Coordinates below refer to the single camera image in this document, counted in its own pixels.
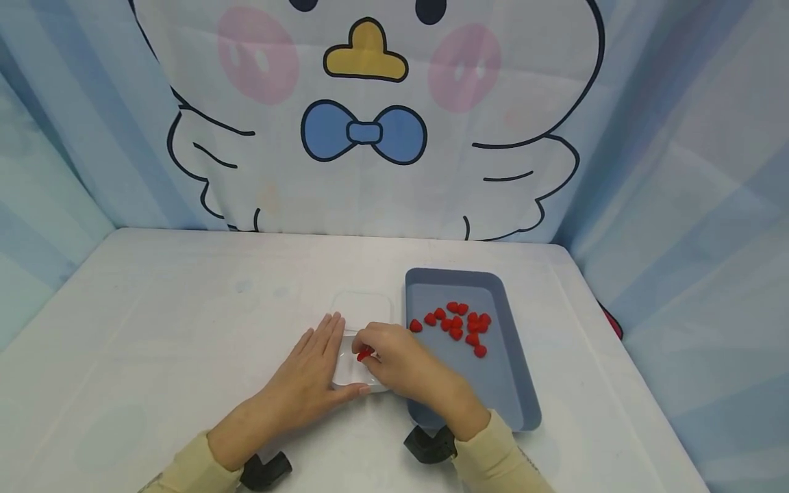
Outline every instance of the blue bow tie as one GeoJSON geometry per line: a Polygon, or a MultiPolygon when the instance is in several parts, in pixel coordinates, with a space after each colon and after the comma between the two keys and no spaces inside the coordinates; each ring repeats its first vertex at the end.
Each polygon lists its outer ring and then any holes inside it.
{"type": "Polygon", "coordinates": [[[414,164],[428,144],[422,118],[405,106],[389,106],[375,120],[358,121],[340,103],[321,99],[301,119],[301,142],[313,158],[333,161],[357,145],[371,145],[394,164],[414,164]]]}

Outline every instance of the beige sleeve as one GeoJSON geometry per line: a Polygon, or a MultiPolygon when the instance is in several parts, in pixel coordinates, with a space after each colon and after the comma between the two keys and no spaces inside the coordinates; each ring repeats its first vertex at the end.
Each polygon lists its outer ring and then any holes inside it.
{"type": "Polygon", "coordinates": [[[455,440],[455,446],[454,467],[474,493],[553,493],[496,411],[487,428],[468,442],[455,440]]]}
{"type": "Polygon", "coordinates": [[[203,432],[138,493],[232,493],[242,471],[228,472],[217,464],[203,432]]]}

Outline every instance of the cartoon chick backdrop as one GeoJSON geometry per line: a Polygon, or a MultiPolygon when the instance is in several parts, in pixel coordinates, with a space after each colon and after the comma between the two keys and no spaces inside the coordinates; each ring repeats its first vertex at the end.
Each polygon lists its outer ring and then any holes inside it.
{"type": "Polygon", "coordinates": [[[787,25],[787,0],[0,2],[0,349],[113,226],[555,241],[710,490],[785,493],[787,25]]]}

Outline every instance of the cartoon eye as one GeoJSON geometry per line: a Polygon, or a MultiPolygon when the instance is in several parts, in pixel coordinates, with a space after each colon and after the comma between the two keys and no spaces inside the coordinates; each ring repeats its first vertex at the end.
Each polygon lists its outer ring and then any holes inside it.
{"type": "Polygon", "coordinates": [[[290,4],[301,12],[309,12],[318,5],[318,0],[290,0],[290,4]]]}
{"type": "Polygon", "coordinates": [[[422,24],[432,26],[443,18],[447,0],[417,0],[417,17],[422,24]]]}

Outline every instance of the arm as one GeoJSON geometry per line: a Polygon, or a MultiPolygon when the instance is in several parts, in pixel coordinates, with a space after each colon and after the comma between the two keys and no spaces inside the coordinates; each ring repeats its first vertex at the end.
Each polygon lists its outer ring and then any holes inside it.
{"type": "Polygon", "coordinates": [[[339,313],[326,315],[301,337],[264,389],[198,435],[139,493],[236,491],[244,464],[266,443],[369,394],[364,384],[329,389],[344,330],[339,313]]]}
{"type": "Polygon", "coordinates": [[[353,351],[366,345],[378,357],[362,362],[385,386],[422,402],[446,422],[458,451],[454,466],[472,491],[479,493],[553,493],[521,452],[512,430],[488,411],[471,386],[396,325],[371,323],[359,331],[353,351]]]}
{"type": "Polygon", "coordinates": [[[453,464],[472,491],[480,493],[553,493],[551,486],[518,448],[512,430],[496,411],[488,411],[461,384],[455,396],[436,404],[455,435],[453,464]]]}

